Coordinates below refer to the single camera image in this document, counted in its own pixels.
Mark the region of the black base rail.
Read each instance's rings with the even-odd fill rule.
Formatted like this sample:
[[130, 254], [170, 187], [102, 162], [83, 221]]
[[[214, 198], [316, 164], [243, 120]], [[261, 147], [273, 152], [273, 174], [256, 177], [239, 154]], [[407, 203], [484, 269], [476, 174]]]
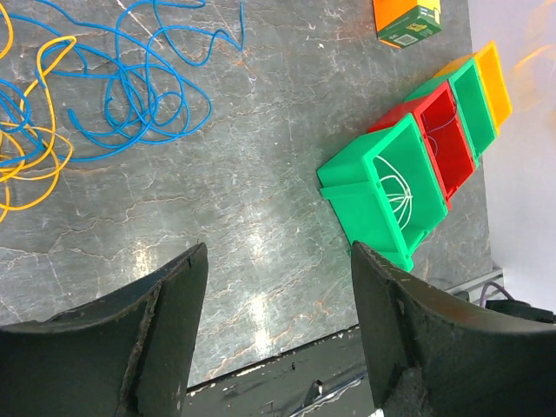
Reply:
[[188, 390], [182, 416], [370, 416], [375, 411], [357, 326]]

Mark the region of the sponge box on table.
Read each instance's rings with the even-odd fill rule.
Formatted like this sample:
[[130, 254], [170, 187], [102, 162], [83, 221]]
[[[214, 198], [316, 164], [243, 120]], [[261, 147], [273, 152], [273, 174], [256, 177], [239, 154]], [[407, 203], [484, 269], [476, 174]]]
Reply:
[[405, 49], [442, 30], [440, 0], [373, 0], [378, 39]]

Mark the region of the red bin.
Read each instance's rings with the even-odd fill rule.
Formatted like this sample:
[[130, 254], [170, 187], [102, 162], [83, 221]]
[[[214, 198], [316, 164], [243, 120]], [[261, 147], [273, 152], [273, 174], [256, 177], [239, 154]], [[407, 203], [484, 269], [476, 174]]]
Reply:
[[474, 173], [477, 163], [449, 82], [443, 82], [426, 96], [394, 106], [367, 131], [390, 128], [407, 114], [417, 122], [440, 190], [450, 209], [453, 196]]

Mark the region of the rear green bin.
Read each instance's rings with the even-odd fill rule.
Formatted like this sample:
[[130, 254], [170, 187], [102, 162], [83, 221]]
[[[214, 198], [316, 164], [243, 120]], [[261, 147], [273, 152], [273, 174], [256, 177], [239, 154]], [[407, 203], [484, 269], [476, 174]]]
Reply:
[[477, 164], [480, 164], [480, 156], [495, 139], [496, 131], [480, 73], [473, 58], [468, 59], [455, 71], [425, 81], [406, 96], [404, 102], [432, 93], [445, 81], [449, 82], [457, 102], [463, 130], [470, 150], [473, 152], [473, 158]]

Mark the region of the front green bin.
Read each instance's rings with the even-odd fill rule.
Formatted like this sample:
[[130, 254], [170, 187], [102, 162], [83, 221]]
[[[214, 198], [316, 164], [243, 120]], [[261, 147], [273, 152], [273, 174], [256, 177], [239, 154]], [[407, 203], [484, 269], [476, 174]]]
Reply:
[[359, 136], [322, 165], [321, 194], [348, 242], [362, 242], [405, 271], [448, 207], [417, 122]]

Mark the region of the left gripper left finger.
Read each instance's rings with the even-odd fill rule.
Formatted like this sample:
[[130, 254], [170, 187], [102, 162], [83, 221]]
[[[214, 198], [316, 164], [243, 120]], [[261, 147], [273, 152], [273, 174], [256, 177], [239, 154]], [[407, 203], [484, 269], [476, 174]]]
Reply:
[[208, 274], [199, 243], [97, 300], [2, 327], [2, 415], [181, 415]]

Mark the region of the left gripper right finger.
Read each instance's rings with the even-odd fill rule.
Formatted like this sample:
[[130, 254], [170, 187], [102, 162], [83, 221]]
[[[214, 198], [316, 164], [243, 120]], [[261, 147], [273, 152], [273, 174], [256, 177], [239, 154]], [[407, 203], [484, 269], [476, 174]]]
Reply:
[[553, 416], [555, 326], [478, 307], [430, 286], [362, 242], [351, 248], [361, 340], [374, 404], [400, 379], [438, 416]]

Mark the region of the yellow bin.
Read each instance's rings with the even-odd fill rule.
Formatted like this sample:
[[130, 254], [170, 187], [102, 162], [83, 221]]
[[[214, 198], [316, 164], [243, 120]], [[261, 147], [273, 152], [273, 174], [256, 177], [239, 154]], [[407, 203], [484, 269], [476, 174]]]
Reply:
[[493, 126], [495, 127], [496, 133], [499, 134], [501, 125], [512, 114], [513, 106], [506, 87], [497, 44], [494, 40], [491, 40], [480, 50], [459, 57], [448, 63], [434, 74], [434, 78], [458, 70], [471, 59], [473, 59], [477, 65], [486, 96], [486, 102], [493, 119]]

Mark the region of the green bin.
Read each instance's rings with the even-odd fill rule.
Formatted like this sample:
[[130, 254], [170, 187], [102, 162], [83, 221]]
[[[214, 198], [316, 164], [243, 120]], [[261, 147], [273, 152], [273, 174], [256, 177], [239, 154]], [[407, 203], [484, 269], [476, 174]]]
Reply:
[[321, 194], [348, 242], [362, 242], [405, 271], [448, 207], [417, 122], [359, 136], [322, 165]]
[[477, 164], [480, 164], [480, 156], [495, 139], [496, 131], [480, 73], [473, 58], [468, 59], [455, 71], [425, 81], [406, 96], [404, 102], [432, 93], [445, 81], [449, 82], [457, 102], [463, 130], [470, 150], [473, 152], [473, 158]]

